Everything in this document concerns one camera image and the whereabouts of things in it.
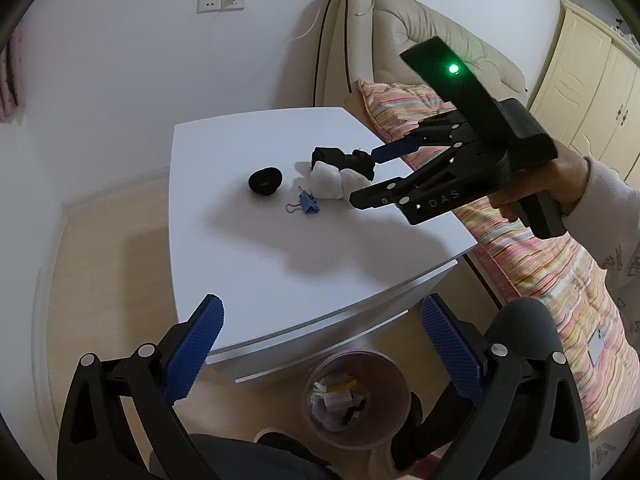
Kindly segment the person's right hand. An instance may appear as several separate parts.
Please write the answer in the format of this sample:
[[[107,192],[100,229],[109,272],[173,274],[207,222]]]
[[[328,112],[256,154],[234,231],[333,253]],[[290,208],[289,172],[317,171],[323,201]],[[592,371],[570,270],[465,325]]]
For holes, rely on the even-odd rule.
[[[489,203],[500,211],[503,218],[515,221],[518,216],[511,204],[522,198],[548,192],[560,204],[562,214],[568,216],[585,193],[590,165],[585,157],[555,141],[558,157],[535,170],[516,176],[502,190],[488,196]]]

